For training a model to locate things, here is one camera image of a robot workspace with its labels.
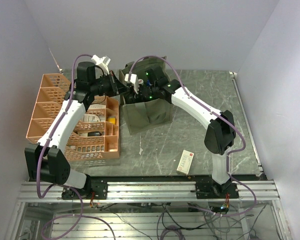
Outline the green canvas tote bag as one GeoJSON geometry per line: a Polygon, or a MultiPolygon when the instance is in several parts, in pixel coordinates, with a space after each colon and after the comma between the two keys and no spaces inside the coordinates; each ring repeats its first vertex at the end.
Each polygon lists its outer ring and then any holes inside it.
{"type": "Polygon", "coordinates": [[[166,73],[166,56],[145,56],[132,61],[120,69],[119,80],[126,85],[127,92],[120,96],[120,105],[130,135],[135,135],[172,122],[171,94],[168,92],[170,77],[166,73]],[[130,83],[126,74],[136,74],[139,88],[151,87],[151,101],[130,101],[130,83]]]}

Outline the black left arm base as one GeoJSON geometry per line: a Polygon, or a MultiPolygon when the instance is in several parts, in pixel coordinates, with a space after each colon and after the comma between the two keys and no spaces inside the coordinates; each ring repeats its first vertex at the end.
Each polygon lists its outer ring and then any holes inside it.
{"type": "Polygon", "coordinates": [[[82,199],[105,200],[108,195],[108,183],[102,179],[90,177],[83,188],[64,187],[61,198],[63,200],[78,200],[79,196],[82,199]]]}

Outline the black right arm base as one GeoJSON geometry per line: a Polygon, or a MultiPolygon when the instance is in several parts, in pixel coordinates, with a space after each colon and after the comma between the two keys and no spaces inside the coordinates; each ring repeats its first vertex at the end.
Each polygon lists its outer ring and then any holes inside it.
{"type": "Polygon", "coordinates": [[[239,192],[235,183],[230,180],[224,184],[218,184],[215,181],[202,181],[195,183],[195,190],[191,190],[196,194],[197,199],[238,199],[239,192]]]}

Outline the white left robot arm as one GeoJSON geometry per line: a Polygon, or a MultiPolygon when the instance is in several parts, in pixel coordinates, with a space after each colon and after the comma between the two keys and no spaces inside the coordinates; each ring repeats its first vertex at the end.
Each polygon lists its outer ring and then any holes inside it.
{"type": "Polygon", "coordinates": [[[91,195],[88,176],[71,168],[65,150],[96,96],[114,97],[125,92],[125,85],[113,75],[108,64],[106,57],[97,59],[95,55],[91,61],[73,64],[71,82],[63,88],[65,95],[58,114],[45,134],[24,150],[31,179],[73,187],[81,199],[91,195]]]}

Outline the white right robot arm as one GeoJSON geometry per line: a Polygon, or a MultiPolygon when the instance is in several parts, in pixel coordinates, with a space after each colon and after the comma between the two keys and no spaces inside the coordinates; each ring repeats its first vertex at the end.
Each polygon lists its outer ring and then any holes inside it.
{"type": "Polygon", "coordinates": [[[132,85],[134,99],[142,110],[150,100],[162,99],[177,106],[194,117],[205,129],[205,147],[212,153],[211,194],[216,198],[228,192],[230,181],[230,153],[237,136],[234,116],[228,111],[220,111],[193,95],[182,83],[180,77],[168,80],[161,68],[148,68],[142,72],[145,78],[139,78],[131,71],[125,75],[125,81],[132,85]]]}

